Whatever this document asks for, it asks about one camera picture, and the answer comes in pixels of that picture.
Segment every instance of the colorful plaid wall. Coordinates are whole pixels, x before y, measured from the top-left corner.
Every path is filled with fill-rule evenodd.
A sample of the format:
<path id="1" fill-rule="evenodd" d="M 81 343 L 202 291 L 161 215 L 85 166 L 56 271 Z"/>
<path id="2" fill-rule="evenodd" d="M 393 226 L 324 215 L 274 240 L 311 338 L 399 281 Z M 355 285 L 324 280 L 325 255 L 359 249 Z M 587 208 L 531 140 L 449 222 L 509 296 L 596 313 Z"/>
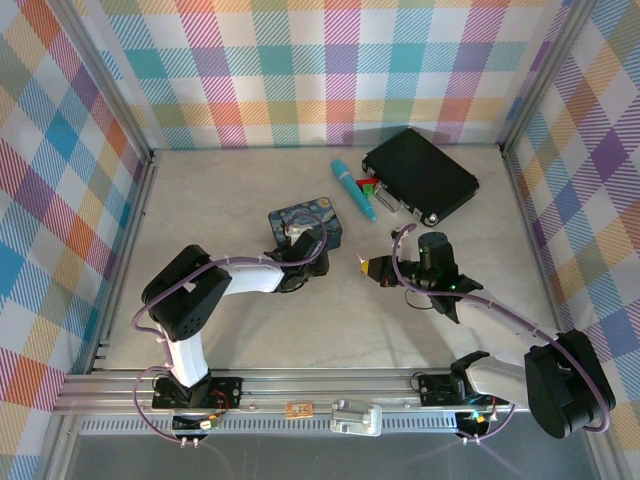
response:
<path id="1" fill-rule="evenodd" d="M 562 1 L 73 3 L 150 142 L 200 148 L 495 143 Z"/>
<path id="2" fill-rule="evenodd" d="M 553 24 L 551 25 L 551 28 L 549 28 L 549 30 L 547 31 L 547 35 L 544 37 L 544 41 L 542 42 L 540 50 L 538 51 L 535 59 L 533 60 L 533 63 L 531 63 L 531 66 L 529 67 L 527 76 L 525 77 L 524 82 L 522 82 L 522 85 L 520 86 L 520 90 L 516 95 L 516 99 L 514 100 L 513 104 L 511 105 L 511 108 L 509 109 L 509 114 L 507 115 L 507 119 L 504 122 L 504 125 L 502 126 L 500 135 L 498 135 L 497 143 L 500 143 L 500 144 L 504 143 L 507 135 L 509 134 L 509 131 L 511 130 L 511 127 L 513 126 L 513 122 L 518 118 L 518 115 L 520 115 L 522 105 L 524 104 L 524 101 L 526 100 L 527 96 L 531 92 L 531 89 L 533 88 L 535 81 L 538 79 L 538 76 L 540 74 L 540 69 L 544 65 L 549 54 L 552 52 L 552 46 L 556 41 L 556 38 L 558 37 L 558 34 L 560 33 L 560 30 L 562 29 L 565 20 L 567 20 L 567 17 L 570 13 L 571 7 L 573 6 L 574 2 L 575 0 L 563 0 L 562 6 L 558 10 L 558 13 L 556 14 L 556 18 L 553 20 Z"/>
<path id="3" fill-rule="evenodd" d="M 640 1 L 602 0 L 517 148 L 564 323 L 586 329 L 640 478 Z"/>
<path id="4" fill-rule="evenodd" d="M 28 479 L 142 164 L 45 0 L 1 10 L 0 479 Z"/>

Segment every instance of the wire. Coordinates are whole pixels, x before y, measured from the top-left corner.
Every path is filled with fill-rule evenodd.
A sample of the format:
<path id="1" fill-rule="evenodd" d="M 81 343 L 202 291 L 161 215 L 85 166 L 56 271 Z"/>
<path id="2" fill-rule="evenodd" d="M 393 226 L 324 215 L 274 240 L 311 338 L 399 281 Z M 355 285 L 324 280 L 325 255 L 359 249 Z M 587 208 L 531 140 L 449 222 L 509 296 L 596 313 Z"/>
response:
<path id="1" fill-rule="evenodd" d="M 216 398 L 218 399 L 218 407 L 219 407 L 219 410 L 222 410 L 222 402 L 220 401 L 220 397 L 223 397 L 223 398 L 224 398 L 224 401 L 225 401 L 225 403 L 226 403 L 226 406 L 225 406 L 225 410 L 224 410 L 224 412 L 221 412 L 221 413 L 219 414 L 219 416 L 222 416 L 222 415 L 224 415 L 225 413 L 227 413 L 227 412 L 229 411 L 229 408 L 230 408 L 230 405 L 229 405 L 229 398 L 227 397 L 227 394 L 226 394 L 226 393 L 224 393 L 224 392 L 221 392 L 221 391 L 219 391 L 219 390 L 214 390 L 214 391 L 213 391 L 213 392 L 211 392 L 211 393 L 212 393 L 213 395 L 215 395 L 215 396 L 216 396 Z"/>
<path id="2" fill-rule="evenodd" d="M 405 225 L 400 230 L 400 232 L 398 233 L 398 236 L 396 237 L 395 241 L 393 242 L 393 249 L 391 251 L 391 265 L 393 266 L 394 273 L 398 277 L 398 281 L 402 285 L 404 285 L 406 288 L 408 288 L 409 290 L 411 290 L 413 292 L 416 292 L 416 293 L 419 293 L 420 295 L 433 296 L 433 297 L 459 297 L 459 298 L 465 298 L 465 299 L 470 300 L 472 302 L 479 303 L 481 305 L 485 305 L 485 306 L 487 306 L 489 308 L 495 309 L 498 313 L 501 313 L 506 318 L 508 318 L 509 320 L 513 321 L 520 328 L 523 328 L 524 330 L 527 330 L 529 332 L 535 332 L 536 335 L 538 335 L 545 342 L 547 342 L 550 345 L 552 345 L 558 352 L 560 352 L 567 359 L 567 361 L 571 364 L 571 366 L 582 377 L 584 382 L 587 384 L 587 387 L 589 387 L 589 390 L 591 390 L 591 393 L 593 394 L 593 396 L 595 397 L 596 401 L 598 402 L 598 406 L 600 407 L 600 410 L 602 411 L 602 424 L 597 426 L 597 427 L 585 426 L 584 430 L 587 431 L 587 432 L 593 432 L 593 433 L 606 432 L 608 430 L 608 428 L 609 428 L 609 425 L 611 424 L 609 406 L 607 404 L 607 401 L 604 399 L 604 397 L 602 396 L 602 393 L 600 393 L 600 390 L 598 389 L 598 387 L 596 386 L 594 381 L 591 379 L 591 377 L 589 376 L 587 371 L 582 367 L 582 365 L 580 365 L 580 363 L 574 358 L 573 355 L 571 355 L 567 351 L 566 348 L 564 348 L 560 343 L 558 343 L 556 340 L 554 340 L 550 335 L 547 335 L 545 332 L 543 332 L 541 330 L 538 330 L 538 328 L 535 325 L 532 325 L 528 320 L 526 320 L 524 317 L 518 315 L 517 313 L 512 312 L 511 310 L 509 310 L 506 306 L 504 306 L 500 302 L 497 302 L 497 301 L 494 301 L 494 300 L 489 300 L 489 299 L 486 299 L 486 298 L 483 298 L 483 297 L 479 297 L 477 295 L 469 295 L 468 293 L 436 292 L 436 291 L 431 291 L 431 290 L 421 290 L 419 288 L 414 287 L 413 285 L 411 285 L 409 282 L 407 282 L 404 279 L 404 277 L 400 273 L 400 268 L 398 268 L 398 259 L 397 259 L 398 247 L 400 245 L 400 241 L 401 241 L 402 237 L 406 233 L 409 233 L 412 230 L 415 230 L 416 226 L 417 225 L 415 223 L 410 223 L 408 225 Z M 499 432 L 501 429 L 502 428 L 499 427 L 498 429 L 494 430 L 491 433 L 491 435 L 493 436 L 495 433 Z"/>
<path id="3" fill-rule="evenodd" d="M 493 397 L 493 405 L 491 407 L 491 418 L 496 418 L 498 415 L 497 402 L 498 402 L 498 399 L 496 397 Z"/>
<path id="4" fill-rule="evenodd" d="M 256 264 L 260 265 L 260 264 L 265 264 L 265 265 L 271 265 L 273 267 L 282 268 L 282 267 L 299 267 L 299 266 L 302 266 L 302 265 L 306 265 L 308 263 L 312 263 L 313 261 L 315 261 L 322 254 L 322 252 L 324 251 L 324 248 L 327 246 L 328 230 L 327 230 L 326 224 L 322 221 L 322 219 L 319 216 L 317 216 L 317 215 L 315 215 L 313 213 L 310 213 L 310 212 L 300 212 L 300 213 L 294 215 L 291 218 L 289 223 L 293 222 L 296 218 L 301 217 L 301 216 L 309 216 L 309 217 L 313 218 L 316 222 L 318 222 L 320 224 L 320 228 L 322 229 L 322 240 L 320 242 L 320 245 L 318 246 L 316 251 L 313 254 L 311 254 L 309 257 L 307 257 L 307 258 L 305 258 L 303 260 L 296 261 L 296 262 L 276 262 L 274 260 L 266 259 L 266 258 L 262 258 L 262 257 L 260 257 L 260 258 L 254 258 L 254 257 L 231 257 L 231 258 L 222 258 L 222 259 L 218 259 L 218 260 L 214 260 L 214 261 L 208 262 L 208 263 L 204 264 L 203 266 L 201 266 L 200 268 L 198 268 L 197 270 L 195 270 L 194 272 L 192 272 L 189 275 L 187 275 L 186 277 L 184 277 L 182 280 L 176 282 L 171 287 L 167 288 L 164 292 L 162 292 L 159 295 L 157 295 L 154 298 L 152 298 L 140 310 L 138 310 L 136 312 L 136 314 L 133 316 L 133 318 L 131 319 L 131 326 L 135 330 L 137 330 L 139 332 L 143 332 L 143 333 L 150 333 L 150 334 L 153 334 L 153 335 L 155 335 L 157 337 L 158 341 L 163 344 L 165 356 L 167 358 L 167 364 L 164 367 L 157 365 L 157 366 L 149 367 L 146 370 L 144 370 L 142 373 L 140 373 L 140 375 L 138 375 L 138 377 L 136 378 L 135 382 L 133 383 L 133 391 L 132 391 L 133 405 L 134 405 L 136 411 L 138 412 L 138 415 L 140 416 L 142 421 L 151 430 L 153 430 L 154 433 L 156 433 L 160 437 L 162 437 L 165 440 L 168 440 L 170 442 L 178 443 L 183 447 L 184 447 L 184 445 L 186 445 L 189 442 L 191 442 L 194 446 L 198 445 L 198 443 L 196 443 L 193 440 L 190 440 L 190 441 L 187 440 L 186 437 L 184 437 L 182 440 L 178 440 L 178 438 L 176 438 L 175 435 L 169 435 L 168 433 L 165 433 L 162 430 L 160 430 L 159 428 L 157 428 L 147 418 L 147 416 L 142 411 L 142 407 L 140 407 L 140 404 L 138 403 L 138 386 L 140 385 L 140 382 L 142 381 L 142 378 L 145 375 L 148 375 L 149 373 L 152 373 L 152 372 L 160 372 L 162 374 L 168 375 L 168 373 L 173 368 L 173 358 L 171 356 L 171 350 L 169 349 L 169 339 L 164 334 L 164 332 L 161 331 L 161 330 L 156 330 L 156 329 L 151 328 L 151 327 L 142 327 L 142 326 L 140 326 L 138 324 L 138 322 L 140 321 L 140 319 L 142 318 L 142 316 L 145 313 L 147 313 L 150 309 L 152 309 L 154 306 L 156 306 L 162 300 L 167 298 L 169 295 L 175 293 L 178 289 L 182 288 L 182 286 L 184 286 L 187 283 L 191 282 L 192 280 L 196 279 L 197 277 L 202 275 L 207 270 L 210 270 L 213 267 L 216 267 L 218 265 L 231 265 L 231 264 L 234 264 L 234 265 L 256 265 Z M 229 401 L 227 399 L 227 410 L 229 409 L 228 407 L 229 407 Z"/>
<path id="5" fill-rule="evenodd" d="M 156 375 L 155 377 L 153 377 L 153 380 L 151 380 L 151 389 L 155 391 L 156 389 L 156 383 L 158 383 L 158 379 L 159 378 L 170 378 L 169 375 L 164 374 L 164 373 L 159 373 L 158 375 Z"/>
<path id="6" fill-rule="evenodd" d="M 159 295 L 153 297 L 148 303 L 146 303 L 140 310 L 138 310 L 136 312 L 136 314 L 131 319 L 131 326 L 135 330 L 137 330 L 139 332 L 150 333 L 152 335 L 155 335 L 158 338 L 158 341 L 160 343 L 162 343 L 163 346 L 164 346 L 164 352 L 165 352 L 165 356 L 167 358 L 167 364 L 172 366 L 173 365 L 173 358 L 171 357 L 171 350 L 169 349 L 169 342 L 168 342 L 168 339 L 167 339 L 166 335 L 164 334 L 164 332 L 162 332 L 160 330 L 156 330 L 155 328 L 140 326 L 139 325 L 139 321 L 142 318 L 142 316 L 145 313 L 147 313 L 149 310 L 151 310 L 153 307 L 155 307 L 162 300 L 167 298 L 169 295 L 175 293 L 177 290 L 182 288 L 182 286 L 184 286 L 187 283 L 191 282 L 192 280 L 198 278 L 200 275 L 202 275 L 207 270 L 210 270 L 213 267 L 217 267 L 219 265 L 261 265 L 261 264 L 264 264 L 264 265 L 271 265 L 272 267 L 282 268 L 282 267 L 300 267 L 302 265 L 306 265 L 308 263 L 312 263 L 313 261 L 315 261 L 322 254 L 324 248 L 327 246 L 328 230 L 327 230 L 327 226 L 322 221 L 322 219 L 319 216 L 317 216 L 316 214 L 310 213 L 310 212 L 297 213 L 296 215 L 294 215 L 291 218 L 289 223 L 293 222 L 296 218 L 301 217 L 301 216 L 303 216 L 303 217 L 304 216 L 309 216 L 309 217 L 313 218 L 316 222 L 318 222 L 320 224 L 320 228 L 322 229 L 322 241 L 320 242 L 320 245 L 318 246 L 316 251 L 312 255 L 310 255 L 309 257 L 307 257 L 307 258 L 305 258 L 303 260 L 295 261 L 295 262 L 276 262 L 275 260 L 271 260 L 271 259 L 268 259 L 268 258 L 262 258 L 262 257 L 260 257 L 260 258 L 255 258 L 255 257 L 230 257 L 230 258 L 221 258 L 221 259 L 218 259 L 218 260 L 213 260 L 211 262 L 208 262 L 208 263 L 204 264 L 203 266 L 201 266 L 200 268 L 198 268 L 194 272 L 190 273 L 189 275 L 184 277 L 182 280 L 179 280 L 178 282 L 176 282 L 175 284 L 173 284 L 172 286 L 167 288 L 164 292 L 162 292 Z"/>
<path id="7" fill-rule="evenodd" d="M 159 365 L 156 365 L 154 367 L 149 367 L 146 370 L 144 370 L 142 373 L 140 373 L 140 375 L 138 375 L 138 377 L 136 378 L 135 382 L 133 382 L 133 405 L 136 408 L 136 411 L 138 412 L 138 415 L 140 416 L 142 421 L 146 423 L 147 426 L 151 430 L 153 430 L 156 434 L 160 435 L 165 440 L 169 440 L 170 442 L 182 444 L 183 440 L 179 440 L 175 435 L 169 435 L 168 433 L 165 433 L 162 430 L 160 430 L 158 427 L 156 427 L 151 422 L 151 420 L 149 420 L 147 416 L 144 414 L 144 412 L 142 411 L 142 407 L 140 407 L 140 403 L 138 402 L 138 386 L 140 385 L 142 378 L 145 375 L 148 375 L 149 373 L 152 373 L 152 372 L 160 372 L 160 373 L 166 374 L 169 370 L 170 370 L 169 367 L 161 367 Z"/>
<path id="8" fill-rule="evenodd" d="M 421 393 L 420 390 L 416 390 L 415 388 L 413 388 L 413 379 L 416 378 L 416 376 L 418 376 L 418 375 L 426 375 L 426 373 L 424 373 L 424 372 L 414 372 L 414 374 L 411 375 L 411 378 L 409 378 L 409 387 L 414 392 Z"/>
<path id="9" fill-rule="evenodd" d="M 292 289 L 283 290 L 281 293 L 293 293 L 293 292 L 296 292 L 296 291 L 300 290 L 302 287 L 304 287 L 306 283 L 307 283 L 307 281 L 304 280 L 304 281 L 300 282 L 298 285 L 296 285 L 295 287 L 293 287 Z"/>
<path id="10" fill-rule="evenodd" d="M 409 289 L 406 289 L 404 291 L 404 301 L 407 302 L 407 305 L 409 305 L 411 308 L 414 308 L 416 310 L 433 310 L 433 305 L 431 305 L 430 307 L 417 307 L 416 305 L 414 305 L 413 303 L 409 302 L 409 299 L 407 298 L 407 294 L 410 292 Z"/>
<path id="11" fill-rule="evenodd" d="M 473 440 L 486 440 L 487 438 L 491 438 L 494 435 L 497 435 L 498 433 L 500 433 L 502 430 L 504 430 L 504 427 L 507 426 L 507 424 L 511 421 L 511 419 L 513 418 L 513 414 L 516 413 L 516 405 L 512 404 L 511 408 L 509 409 L 509 413 L 507 413 L 507 417 L 504 419 L 504 421 L 498 426 L 498 428 L 496 428 L 493 431 L 489 431 L 487 430 L 487 433 L 485 433 L 484 435 L 479 435 L 479 436 L 475 436 L 475 435 L 471 435 L 470 433 L 464 432 L 462 430 L 458 430 L 458 433 L 460 435 L 462 435 L 463 437 L 469 438 L 469 439 L 473 439 Z"/>

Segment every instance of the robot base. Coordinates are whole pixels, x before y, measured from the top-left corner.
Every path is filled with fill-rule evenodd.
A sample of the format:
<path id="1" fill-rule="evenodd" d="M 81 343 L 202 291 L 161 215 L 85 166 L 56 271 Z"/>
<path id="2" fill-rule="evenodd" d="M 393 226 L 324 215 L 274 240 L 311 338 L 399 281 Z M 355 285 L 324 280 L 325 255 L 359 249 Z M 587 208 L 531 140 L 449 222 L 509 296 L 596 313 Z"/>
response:
<path id="1" fill-rule="evenodd" d="M 193 387 L 185 389 L 172 376 L 160 377 L 153 384 L 154 410 L 234 409 L 240 405 L 242 378 L 207 375 Z"/>

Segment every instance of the black case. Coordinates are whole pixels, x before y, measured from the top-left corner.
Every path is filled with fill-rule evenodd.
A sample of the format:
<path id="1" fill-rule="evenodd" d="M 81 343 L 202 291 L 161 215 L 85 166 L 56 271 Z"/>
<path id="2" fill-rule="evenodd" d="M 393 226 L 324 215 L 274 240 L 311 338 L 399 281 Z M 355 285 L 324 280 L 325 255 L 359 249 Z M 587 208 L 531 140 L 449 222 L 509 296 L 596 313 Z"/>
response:
<path id="1" fill-rule="evenodd" d="M 382 182 L 376 188 L 385 189 L 428 227 L 449 216 L 480 186 L 475 176 L 410 128 L 370 151 L 362 169 Z"/>

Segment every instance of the metal frame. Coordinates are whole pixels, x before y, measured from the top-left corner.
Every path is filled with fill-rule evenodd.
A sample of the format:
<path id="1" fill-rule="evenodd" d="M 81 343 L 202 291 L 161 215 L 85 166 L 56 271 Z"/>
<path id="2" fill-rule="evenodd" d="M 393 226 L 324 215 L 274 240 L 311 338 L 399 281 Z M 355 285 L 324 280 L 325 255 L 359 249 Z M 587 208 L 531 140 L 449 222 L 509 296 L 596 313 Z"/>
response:
<path id="1" fill-rule="evenodd" d="M 134 246 L 140 229 L 142 228 L 142 221 L 146 215 L 147 205 L 151 197 L 151 190 L 158 174 L 158 164 L 162 152 L 156 154 L 152 158 L 152 162 L 146 164 L 143 167 L 141 175 L 142 181 L 138 193 L 136 194 L 136 200 L 134 202 L 131 218 L 129 219 L 127 228 L 125 230 L 124 240 L 120 247 L 120 255 L 114 269 L 113 281 L 109 295 L 105 303 L 104 308 L 101 310 L 100 317 L 98 318 L 97 334 L 91 341 L 91 346 L 85 365 L 84 372 L 90 373 L 96 368 L 99 368 L 99 361 L 106 357 L 106 350 L 109 346 L 109 338 L 111 336 L 111 330 L 116 320 L 116 314 L 118 312 L 118 305 L 122 298 L 122 292 L 127 279 L 127 272 L 129 271 L 129 264 L 131 263 L 131 257 L 133 255 Z"/>
<path id="2" fill-rule="evenodd" d="M 598 0 L 573 1 L 567 19 L 560 28 L 558 37 L 553 43 L 551 51 L 541 66 L 536 81 L 531 87 L 531 91 L 527 95 L 524 104 L 506 136 L 503 143 L 503 150 L 507 152 L 507 154 L 515 148 L 524 131 L 529 126 L 529 123 L 531 123 L 533 116 L 542 103 L 545 93 L 555 81 L 578 35 L 582 31 L 582 27 L 587 23 L 589 16 L 597 4 Z"/>
<path id="3" fill-rule="evenodd" d="M 382 407 L 383 432 L 455 433 L 455 413 L 473 412 L 472 405 L 421 407 L 420 394 L 411 388 L 415 368 L 388 369 L 248 369 L 214 371 L 217 377 L 242 377 L 242 399 L 230 410 L 220 433 L 260 433 L 304 430 L 305 435 L 331 434 L 328 429 L 332 404 L 349 399 Z M 449 373 L 448 369 L 420 370 L 427 374 Z M 141 371 L 113 370 L 90 375 L 70 375 L 53 410 L 45 438 L 50 453 L 40 462 L 36 478 L 65 478 L 78 435 L 153 434 L 137 417 L 132 403 L 133 382 Z M 173 413 L 153 412 L 153 377 L 140 383 L 139 401 L 148 418 L 166 428 Z M 289 402 L 313 403 L 314 417 L 284 422 Z M 506 412 L 508 406 L 499 406 Z M 519 408 L 518 412 L 528 410 Z M 203 415 L 205 410 L 189 410 Z"/>
<path id="4" fill-rule="evenodd" d="M 247 369 L 213 371 L 215 377 L 241 377 L 242 399 L 230 415 L 283 415 L 289 402 L 313 402 L 314 414 L 331 413 L 338 399 L 375 403 L 383 413 L 472 412 L 473 405 L 421 407 L 420 394 L 410 386 L 411 375 L 423 371 L 431 375 L 448 374 L 448 369 Z M 112 370 L 91 375 L 70 375 L 62 387 L 54 415 L 136 414 L 131 401 L 133 382 L 141 371 Z M 140 404 L 150 412 L 153 376 L 144 378 L 138 388 Z M 175 413 L 206 414 L 208 410 L 174 410 Z"/>
<path id="5" fill-rule="evenodd" d="M 71 44 L 78 50 L 82 62 L 91 73 L 98 90 L 104 96 L 129 140 L 135 143 L 138 151 L 150 163 L 153 157 L 152 149 L 129 105 L 122 97 L 109 68 L 104 63 L 102 55 L 91 41 L 82 19 L 78 16 L 78 12 L 68 0 L 50 0 L 48 4 L 65 33 L 69 36 Z"/>
<path id="6" fill-rule="evenodd" d="M 158 158 L 154 158 L 145 135 L 138 126 L 134 115 L 120 94 L 115 80 L 103 62 L 102 56 L 90 40 L 82 20 L 68 0 L 51 0 L 50 6 L 63 28 L 78 49 L 80 56 L 91 72 L 98 88 L 116 118 L 120 121 L 129 138 L 136 144 L 145 157 L 146 165 L 142 174 L 141 185 L 135 201 L 131 219 L 127 225 L 122 245 L 122 254 L 116 266 L 113 286 L 109 292 L 103 313 L 99 318 L 99 328 L 92 342 L 91 355 L 85 365 L 90 375 L 71 375 L 63 386 L 57 400 L 43 445 L 42 460 L 36 478 L 64 478 L 72 459 L 72 452 L 77 435 L 105 433 L 109 425 L 114 426 L 112 433 L 150 434 L 150 430 L 141 428 L 136 420 L 136 411 L 132 404 L 131 390 L 139 371 L 101 371 L 99 360 L 106 355 L 111 328 L 124 288 L 127 269 L 135 241 L 137 239 L 151 189 L 157 174 Z M 526 99 L 518 117 L 513 123 L 503 145 L 503 155 L 509 172 L 515 198 L 518 201 L 521 217 L 528 230 L 530 248 L 534 253 L 539 273 L 544 281 L 545 291 L 552 306 L 554 320 L 560 326 L 560 316 L 553 291 L 545 274 L 544 264 L 539 251 L 535 248 L 533 232 L 528 222 L 524 202 L 517 190 L 515 175 L 508 162 L 509 152 L 514 149 L 526 127 L 538 109 L 543 96 L 554 81 L 563 62 L 569 54 L 581 28 L 595 8 L 597 0 L 576 0 L 572 10 L 555 41 L 552 52 L 542 66 L 536 82 Z M 463 407 L 421 407 L 419 394 L 409 384 L 411 375 L 417 369 L 257 369 L 217 371 L 216 376 L 240 376 L 244 379 L 243 398 L 238 410 L 229 412 L 229 421 L 249 420 L 275 416 L 283 418 L 284 407 L 291 401 L 312 401 L 316 418 L 324 419 L 331 412 L 331 405 L 338 399 L 350 399 L 382 406 L 383 417 L 387 419 L 420 419 L 424 415 L 446 415 L 452 412 L 472 411 L 470 406 Z M 446 369 L 425 370 L 426 373 L 448 373 Z M 153 379 L 143 379 L 140 384 L 139 398 L 145 413 L 157 425 L 168 425 L 168 415 L 153 413 L 150 410 L 153 390 Z M 191 414 L 205 413 L 190 411 Z M 253 423 L 262 428 L 262 423 Z M 391 420 L 386 429 L 392 425 Z M 589 436 L 594 457 L 603 475 L 608 479 L 631 478 L 626 462 L 619 457 L 615 438 L 606 436 Z"/>
<path id="7" fill-rule="evenodd" d="M 544 290 L 547 294 L 549 305 L 551 306 L 551 312 L 554 317 L 553 319 L 558 330 L 564 331 L 565 329 L 563 328 L 564 326 L 560 317 L 558 302 L 553 292 L 553 288 L 551 287 L 549 276 L 547 275 L 547 272 L 545 270 L 540 250 L 537 248 L 535 243 L 535 236 L 533 234 L 531 222 L 529 221 L 529 217 L 527 216 L 524 198 L 522 197 L 522 193 L 520 192 L 520 190 L 518 190 L 516 173 L 513 170 L 513 166 L 508 153 L 506 151 L 503 151 L 502 155 L 505 168 L 509 173 L 509 179 L 511 187 L 513 189 L 514 198 L 518 203 L 518 210 L 520 211 L 522 223 L 527 229 L 529 248 L 533 252 L 536 266 L 538 267 L 538 273 L 540 275 L 540 278 L 542 279 Z M 631 470 L 629 469 L 629 464 L 626 462 L 626 460 L 624 460 L 624 458 L 622 458 L 623 454 L 621 453 L 622 448 L 620 447 L 620 443 L 615 435 L 613 435 L 611 430 L 609 430 L 605 434 L 588 435 L 587 439 L 589 440 L 589 445 L 591 447 L 598 472 L 600 472 L 600 476 L 602 478 L 606 478 L 607 480 L 631 480 L 633 478 Z"/>

